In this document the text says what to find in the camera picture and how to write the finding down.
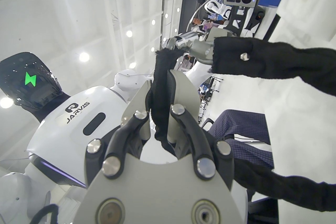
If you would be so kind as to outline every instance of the purple light strip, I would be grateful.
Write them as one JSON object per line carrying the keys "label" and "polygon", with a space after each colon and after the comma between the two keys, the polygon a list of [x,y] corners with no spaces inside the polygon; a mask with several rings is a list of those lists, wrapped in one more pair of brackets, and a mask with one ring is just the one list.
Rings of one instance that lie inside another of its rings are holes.
{"label": "purple light strip", "polygon": [[51,166],[50,164],[48,164],[48,163],[46,163],[46,162],[44,162],[44,161],[41,161],[41,163],[42,163],[43,165],[49,167],[50,169],[55,170],[56,172],[60,173],[61,175],[63,175],[63,176],[65,176],[65,177],[69,178],[70,180],[72,180],[72,181],[74,181],[74,182],[80,184],[80,185],[83,186],[84,188],[86,188],[86,185],[85,185],[85,184],[83,184],[82,182],[76,180],[74,177],[71,177],[70,175],[68,175],[67,173],[63,172],[62,170],[59,170],[59,169],[55,168],[54,166]]}

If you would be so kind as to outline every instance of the green lightning bolt icon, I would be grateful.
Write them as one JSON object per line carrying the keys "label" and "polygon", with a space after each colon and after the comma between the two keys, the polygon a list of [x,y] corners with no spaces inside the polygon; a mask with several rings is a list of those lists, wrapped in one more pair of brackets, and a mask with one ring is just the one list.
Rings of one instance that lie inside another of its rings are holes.
{"label": "green lightning bolt icon", "polygon": [[28,72],[26,72],[26,73],[25,73],[25,81],[24,81],[24,85],[27,85],[27,84],[29,84],[30,82],[31,82],[31,84],[32,84],[33,86],[36,85],[36,75],[34,75],[34,76],[30,76],[30,75],[28,74]]}

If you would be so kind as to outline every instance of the metal screw head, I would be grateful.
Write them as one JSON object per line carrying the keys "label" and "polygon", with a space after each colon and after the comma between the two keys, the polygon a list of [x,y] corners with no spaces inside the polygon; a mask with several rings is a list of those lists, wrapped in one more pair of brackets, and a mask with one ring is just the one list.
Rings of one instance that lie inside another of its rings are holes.
{"label": "metal screw head", "polygon": [[121,162],[117,157],[108,157],[103,161],[102,171],[105,176],[112,177],[118,173],[121,166]]}
{"label": "metal screw head", "polygon": [[240,55],[240,59],[243,61],[248,61],[250,59],[250,55],[248,53],[242,53]]}
{"label": "metal screw head", "polygon": [[200,158],[196,166],[198,173],[205,178],[212,178],[216,174],[215,163],[210,158]]}
{"label": "metal screw head", "polygon": [[95,154],[100,150],[102,146],[102,142],[99,139],[92,140],[86,147],[86,151],[89,154]]}
{"label": "metal screw head", "polygon": [[144,120],[147,117],[148,114],[147,114],[147,111],[145,111],[145,110],[144,111],[138,111],[137,110],[134,115],[135,115],[136,118],[138,118],[140,120]]}
{"label": "metal screw head", "polygon": [[226,141],[223,141],[223,140],[217,142],[217,149],[224,156],[230,155],[231,153],[230,145]]}
{"label": "metal screw head", "polygon": [[171,107],[171,111],[176,115],[182,115],[186,110],[183,105],[175,104]]}

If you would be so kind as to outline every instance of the white ceiling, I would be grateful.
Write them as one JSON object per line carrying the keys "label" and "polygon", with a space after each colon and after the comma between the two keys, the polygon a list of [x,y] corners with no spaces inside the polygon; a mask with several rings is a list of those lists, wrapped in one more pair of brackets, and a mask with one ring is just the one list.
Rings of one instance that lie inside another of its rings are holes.
{"label": "white ceiling", "polygon": [[[140,74],[152,73],[162,36],[176,34],[182,0],[0,0],[0,60],[22,51],[37,55],[74,95],[96,85],[113,86],[114,75],[136,62]],[[131,30],[133,37],[126,32]],[[87,52],[88,62],[79,55]],[[0,99],[4,93],[0,90]],[[0,108],[0,160],[26,158],[38,126],[20,107]],[[23,171],[28,161],[0,166]]]}

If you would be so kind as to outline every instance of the jarvis logo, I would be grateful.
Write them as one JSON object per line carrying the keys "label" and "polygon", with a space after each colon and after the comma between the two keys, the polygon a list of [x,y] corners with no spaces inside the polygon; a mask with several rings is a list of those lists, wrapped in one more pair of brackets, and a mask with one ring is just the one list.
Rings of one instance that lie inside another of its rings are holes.
{"label": "jarvis logo", "polygon": [[73,108],[78,108],[78,104],[73,103],[73,104],[69,105],[69,106],[65,109],[65,111],[70,113],[70,112],[72,112],[72,109],[73,109]]}
{"label": "jarvis logo", "polygon": [[80,112],[82,112],[82,110],[87,107],[90,103],[89,102],[85,102],[83,105],[79,106],[76,103],[72,103],[71,105],[69,105],[65,111],[68,113],[71,113],[70,116],[67,119],[67,124],[76,117],[77,114],[79,114]]}

